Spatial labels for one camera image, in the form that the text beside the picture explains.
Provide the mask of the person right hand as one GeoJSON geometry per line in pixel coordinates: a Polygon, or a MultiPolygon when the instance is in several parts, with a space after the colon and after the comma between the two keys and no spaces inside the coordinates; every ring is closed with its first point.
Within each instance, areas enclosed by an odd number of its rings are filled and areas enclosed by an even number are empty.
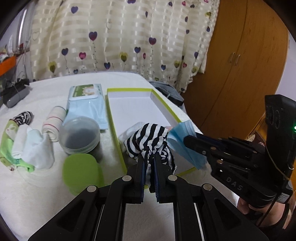
{"type": "Polygon", "coordinates": [[[257,221],[256,224],[261,227],[266,227],[275,225],[280,221],[285,211],[285,204],[276,202],[273,207],[271,207],[271,204],[269,204],[262,209],[256,209],[240,197],[238,199],[237,208],[245,215],[247,215],[250,210],[262,213],[263,216],[257,221]]]}

